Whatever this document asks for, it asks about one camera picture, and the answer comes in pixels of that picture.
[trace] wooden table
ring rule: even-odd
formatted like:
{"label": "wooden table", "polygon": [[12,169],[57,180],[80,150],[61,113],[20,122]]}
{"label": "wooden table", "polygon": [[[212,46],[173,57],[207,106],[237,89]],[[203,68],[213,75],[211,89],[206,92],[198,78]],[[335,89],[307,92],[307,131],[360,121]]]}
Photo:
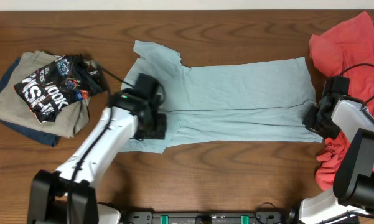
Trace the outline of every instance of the wooden table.
{"label": "wooden table", "polygon": [[[137,59],[135,40],[176,49],[186,66],[234,65],[306,56],[320,97],[324,76],[309,59],[311,34],[360,11],[78,11],[0,12],[0,78],[23,52],[44,50],[99,61],[124,77]],[[374,22],[374,11],[370,11]],[[108,78],[111,89],[121,84]],[[43,146],[0,123],[0,223],[24,223],[30,183],[53,171],[96,125],[106,94],[94,96],[90,122],[75,138]],[[324,145],[304,142],[208,142],[163,154],[118,154],[98,200],[156,211],[254,210],[263,202],[288,207],[321,192],[315,156]]]}

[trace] folded gray shirt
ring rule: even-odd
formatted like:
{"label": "folded gray shirt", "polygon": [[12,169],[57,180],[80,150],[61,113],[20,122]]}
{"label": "folded gray shirt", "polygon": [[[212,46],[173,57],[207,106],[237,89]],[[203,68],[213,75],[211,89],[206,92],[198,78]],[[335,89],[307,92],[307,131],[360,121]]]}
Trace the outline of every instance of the folded gray shirt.
{"label": "folded gray shirt", "polygon": [[304,57],[190,68],[180,53],[156,43],[136,41],[134,51],[141,58],[125,80],[135,83],[145,73],[162,83],[167,132],[165,140],[130,139],[121,152],[162,153],[168,146],[218,140],[322,141],[302,125],[315,104]]}
{"label": "folded gray shirt", "polygon": [[22,54],[21,61],[11,74],[7,86],[0,92],[0,120],[68,138],[73,137],[87,124],[89,98],[64,107],[55,122],[40,124],[25,101],[14,90],[16,83],[55,59],[55,56],[44,52]]}

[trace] red cloth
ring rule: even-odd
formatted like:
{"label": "red cloth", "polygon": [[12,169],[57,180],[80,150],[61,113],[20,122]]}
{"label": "red cloth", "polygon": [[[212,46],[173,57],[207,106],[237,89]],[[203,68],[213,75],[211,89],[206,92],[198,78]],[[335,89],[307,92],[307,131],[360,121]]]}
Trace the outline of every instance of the red cloth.
{"label": "red cloth", "polygon": [[[370,16],[363,12],[342,22],[321,36],[313,35],[309,42],[314,66],[327,77],[338,75],[343,69],[358,63],[374,64],[374,26]],[[362,66],[344,74],[350,78],[349,94],[363,101],[374,95],[374,68]],[[374,116],[374,100],[368,104]],[[329,189],[344,155],[350,146],[340,132],[337,139],[327,138],[326,149],[317,160],[323,162],[316,172],[316,181],[323,190]]]}

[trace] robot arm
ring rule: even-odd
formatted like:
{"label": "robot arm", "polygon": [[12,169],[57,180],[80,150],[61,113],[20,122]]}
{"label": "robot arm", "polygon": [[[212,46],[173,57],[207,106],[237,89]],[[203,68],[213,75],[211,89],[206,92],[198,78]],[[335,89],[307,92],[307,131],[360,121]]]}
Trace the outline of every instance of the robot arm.
{"label": "robot arm", "polygon": [[303,122],[325,138],[335,139],[342,130],[351,143],[333,188],[300,204],[303,223],[337,223],[347,215],[374,214],[374,117],[362,101],[347,96],[348,83],[348,78],[329,78],[319,107],[311,108]]}
{"label": "robot arm", "polygon": [[[28,224],[66,223],[67,213],[72,214],[71,224],[119,223],[120,212],[98,205],[95,189],[129,138],[164,139],[166,116],[158,113],[162,101],[157,93],[159,87],[155,78],[140,74],[133,89],[110,97],[95,129],[64,164],[54,173],[41,170],[36,174],[30,191]],[[70,189],[67,209],[56,198]]]}

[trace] green connector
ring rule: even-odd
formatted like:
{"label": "green connector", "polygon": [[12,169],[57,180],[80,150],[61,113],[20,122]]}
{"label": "green connector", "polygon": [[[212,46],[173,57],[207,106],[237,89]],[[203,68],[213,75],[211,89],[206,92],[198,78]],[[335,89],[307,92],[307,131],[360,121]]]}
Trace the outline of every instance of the green connector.
{"label": "green connector", "polygon": [[167,215],[161,215],[161,224],[169,224],[169,217]]}
{"label": "green connector", "polygon": [[249,216],[241,215],[241,224],[249,224]]}

